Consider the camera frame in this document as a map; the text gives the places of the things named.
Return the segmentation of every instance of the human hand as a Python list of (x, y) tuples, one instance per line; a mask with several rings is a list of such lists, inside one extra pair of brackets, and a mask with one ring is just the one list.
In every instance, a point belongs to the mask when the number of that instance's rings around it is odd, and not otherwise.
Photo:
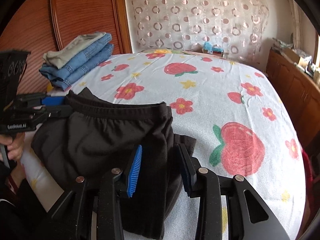
[(0, 134), (0, 144), (6, 145), (8, 148), (9, 160), (18, 161), (21, 158), (23, 152), (25, 133), (18, 133), (16, 138), (12, 140), (11, 136)]

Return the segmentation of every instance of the black pants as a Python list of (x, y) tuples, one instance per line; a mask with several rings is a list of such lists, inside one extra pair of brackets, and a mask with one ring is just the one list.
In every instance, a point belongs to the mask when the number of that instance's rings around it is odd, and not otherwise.
[(49, 173), (65, 189), (77, 176), (97, 183), (112, 168), (125, 168), (134, 145), (143, 148), (136, 192), (121, 200), (123, 228), (161, 239), (163, 222), (175, 204), (182, 182), (175, 145), (185, 143), (190, 154), (196, 140), (173, 133), (171, 108), (118, 105), (96, 98), (86, 88), (72, 91), (69, 118), (47, 121), (35, 134), (32, 148)]

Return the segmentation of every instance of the folded clothes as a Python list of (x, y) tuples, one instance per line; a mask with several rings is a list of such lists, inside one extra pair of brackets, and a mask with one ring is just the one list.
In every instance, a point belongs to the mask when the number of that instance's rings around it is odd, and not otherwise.
[(44, 63), (40, 68), (40, 73), (48, 73), (57, 78), (65, 79), (70, 76), (74, 71), (86, 63), (90, 58), (96, 55), (111, 41), (111, 34), (107, 33), (99, 40), (93, 42), (90, 46), (79, 52), (72, 59), (70, 59), (61, 69), (55, 66), (50, 66)]
[(52, 119), (36, 132), (31, 147), (55, 181), (66, 189), (77, 176), (99, 185), (101, 176), (124, 167), (134, 145), (141, 144), (142, 162), (136, 192), (121, 199), (124, 230), (161, 239), (164, 219), (182, 188), (175, 146), (184, 143), (192, 155), (196, 140), (173, 133), (171, 108), (112, 104), (88, 88), (66, 97), (75, 111)]
[(55, 67), (51, 67), (48, 65), (43, 65), (39, 72), (50, 80), (52, 86), (60, 87), (63, 90), (66, 90), (69, 86), (71, 86), (74, 82), (78, 81), (89, 71), (94, 69), (101, 62), (106, 61), (110, 58), (114, 45), (107, 44), (104, 46), (97, 54), (95, 54), (92, 58), (86, 61), (83, 65), (78, 67), (75, 71), (69, 75), (65, 72), (64, 67), (62, 69), (56, 69)]
[(64, 49), (60, 51), (48, 51), (47, 53), (44, 53), (43, 59), (47, 65), (55, 66), (56, 68), (60, 69), (75, 55), (77, 55), (82, 50), (87, 49), (91, 44), (105, 35), (107, 35), (106, 38), (109, 39), (107, 42), (111, 41), (111, 35), (105, 32), (79, 35)]

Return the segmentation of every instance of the red flower print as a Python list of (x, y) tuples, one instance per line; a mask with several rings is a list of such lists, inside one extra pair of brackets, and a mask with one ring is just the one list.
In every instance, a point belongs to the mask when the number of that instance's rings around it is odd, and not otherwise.
[(105, 80), (109, 80), (110, 78), (112, 78), (113, 75), (112, 74), (109, 74), (109, 75), (106, 75), (106, 76), (103, 76), (101, 77), (101, 81), (105, 81)]
[(257, 95), (259, 97), (263, 96), (263, 94), (260, 92), (260, 88), (255, 87), (254, 85), (252, 85), (252, 84), (250, 84), (248, 82), (244, 83), (244, 84), (241, 84), (241, 86), (247, 90), (247, 93), (250, 96), (255, 96), (255, 95)]
[(261, 78), (264, 78), (264, 76), (263, 75), (261, 75), (260, 73), (258, 73), (258, 72), (255, 72), (254, 73), (257, 77), (261, 77)]
[(111, 63), (112, 63), (111, 60), (109, 60), (109, 61), (104, 61), (104, 62), (101, 62), (101, 63), (98, 65), (98, 67), (104, 67), (105, 65), (109, 65), (109, 64), (111, 64)]
[(231, 175), (249, 176), (258, 171), (264, 159), (265, 147), (251, 129), (237, 122), (229, 122), (222, 128), (214, 125), (213, 133), (220, 145), (210, 155), (212, 166), (221, 162)]
[(237, 104), (244, 104), (243, 96), (241, 96), (240, 93), (230, 92), (230, 93), (228, 93), (228, 97), (230, 98), (231, 101), (233, 101)]
[(211, 68), (214, 72), (224, 72), (224, 70), (222, 69), (222, 68), (220, 68), (220, 67), (212, 67)]
[(126, 86), (119, 87), (117, 89), (118, 93), (116, 93), (115, 98), (123, 98), (125, 100), (129, 100), (135, 96), (136, 92), (140, 92), (142, 90), (144, 90), (143, 86), (137, 86), (136, 83), (129, 83)]
[(116, 67), (115, 67), (113, 70), (111, 70), (111, 71), (120, 71), (120, 70), (126, 69), (127, 67), (129, 67), (128, 64), (120, 64), (120, 65), (116, 66)]
[(263, 110), (263, 115), (265, 117), (269, 118), (270, 121), (274, 121), (275, 119), (277, 119), (271, 108), (264, 108), (263, 107), (262, 110)]
[(289, 149), (289, 154), (291, 158), (298, 159), (298, 146), (294, 139), (291, 139), (291, 141), (285, 141), (286, 147)]
[(178, 98), (177, 101), (170, 104), (170, 107), (176, 109), (177, 114), (185, 114), (193, 111), (192, 104), (193, 102), (191, 101)]
[(212, 61), (212, 59), (210, 59), (209, 57), (203, 57), (201, 60), (204, 62), (211, 62)]
[(156, 57), (164, 57), (165, 54), (164, 53), (149, 53), (146, 54), (146, 57), (148, 57), (148, 59), (154, 59)]

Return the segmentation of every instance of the gray folded shirt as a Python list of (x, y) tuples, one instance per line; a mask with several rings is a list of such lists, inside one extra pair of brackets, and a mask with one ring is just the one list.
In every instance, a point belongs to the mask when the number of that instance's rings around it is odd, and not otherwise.
[(98, 39), (102, 38), (104, 35), (106, 35), (105, 32), (79, 35), (62, 50), (48, 51), (47, 53), (44, 53), (43, 59), (48, 65), (55, 66), (60, 69), (75, 55), (90, 46)]

